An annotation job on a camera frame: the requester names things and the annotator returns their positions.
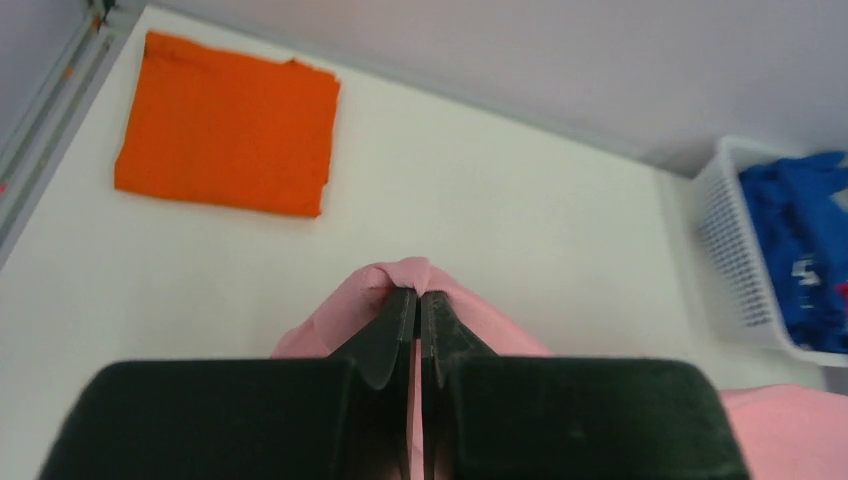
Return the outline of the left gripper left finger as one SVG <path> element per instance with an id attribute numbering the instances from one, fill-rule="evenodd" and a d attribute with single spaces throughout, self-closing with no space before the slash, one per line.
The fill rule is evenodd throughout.
<path id="1" fill-rule="evenodd" d="M 417 306 L 414 290 L 391 290 L 374 318 L 330 355 L 352 368 L 348 479 L 411 477 L 407 428 Z"/>

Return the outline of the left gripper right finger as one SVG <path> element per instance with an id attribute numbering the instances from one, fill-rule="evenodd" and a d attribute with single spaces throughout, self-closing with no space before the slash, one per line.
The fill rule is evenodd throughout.
<path id="1" fill-rule="evenodd" d="M 449 381 L 462 361 L 495 352 L 460 320 L 446 293 L 425 293 L 419 312 L 424 477 L 435 479 L 440 463 L 453 462 L 457 419 Z"/>

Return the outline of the pink t shirt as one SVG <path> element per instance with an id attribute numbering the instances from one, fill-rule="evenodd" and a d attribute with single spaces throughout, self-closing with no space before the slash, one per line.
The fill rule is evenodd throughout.
<path id="1" fill-rule="evenodd" d="M 395 287 L 417 294 L 445 292 L 459 319 L 498 354 L 553 354 L 428 259 L 408 257 L 354 271 L 303 323 L 283 335 L 273 357 L 328 356 L 378 314 Z M 753 478 L 846 478 L 846 396 L 791 384 L 722 390 L 719 395 Z"/>

